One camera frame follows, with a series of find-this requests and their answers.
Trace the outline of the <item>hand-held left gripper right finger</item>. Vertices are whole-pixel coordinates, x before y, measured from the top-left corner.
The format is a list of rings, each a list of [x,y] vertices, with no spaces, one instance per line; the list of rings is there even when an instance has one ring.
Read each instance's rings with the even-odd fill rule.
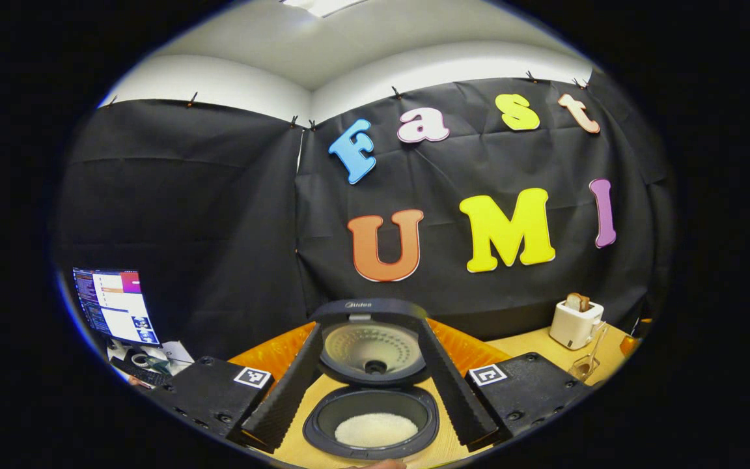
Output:
[[[468,451],[521,438],[593,390],[535,351],[511,357],[432,319],[419,334],[419,346]]]

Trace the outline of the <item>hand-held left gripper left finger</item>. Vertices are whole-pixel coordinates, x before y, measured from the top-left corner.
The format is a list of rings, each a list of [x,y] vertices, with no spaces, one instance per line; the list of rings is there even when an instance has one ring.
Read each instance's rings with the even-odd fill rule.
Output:
[[[294,420],[324,349],[310,322],[241,354],[205,356],[150,392],[168,413],[208,436],[274,452]]]

